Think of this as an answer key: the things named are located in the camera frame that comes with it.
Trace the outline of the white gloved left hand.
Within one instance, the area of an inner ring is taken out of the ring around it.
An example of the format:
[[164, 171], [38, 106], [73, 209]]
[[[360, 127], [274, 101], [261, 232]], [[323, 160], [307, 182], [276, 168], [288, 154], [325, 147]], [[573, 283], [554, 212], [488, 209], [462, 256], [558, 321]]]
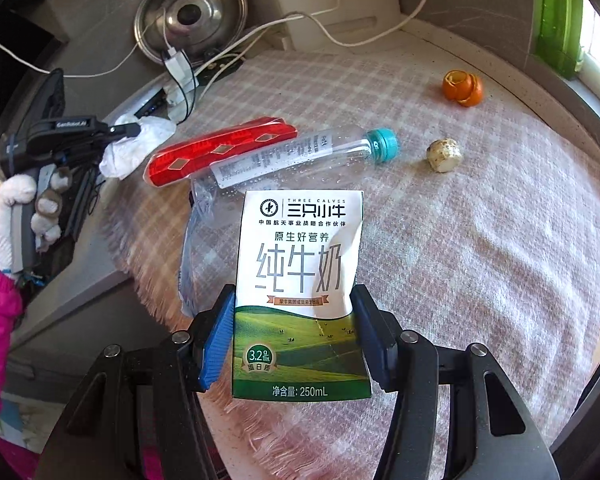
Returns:
[[72, 185], [71, 171], [50, 165], [41, 174], [46, 188], [34, 171], [0, 183], [0, 272], [14, 281], [61, 236], [62, 194]]

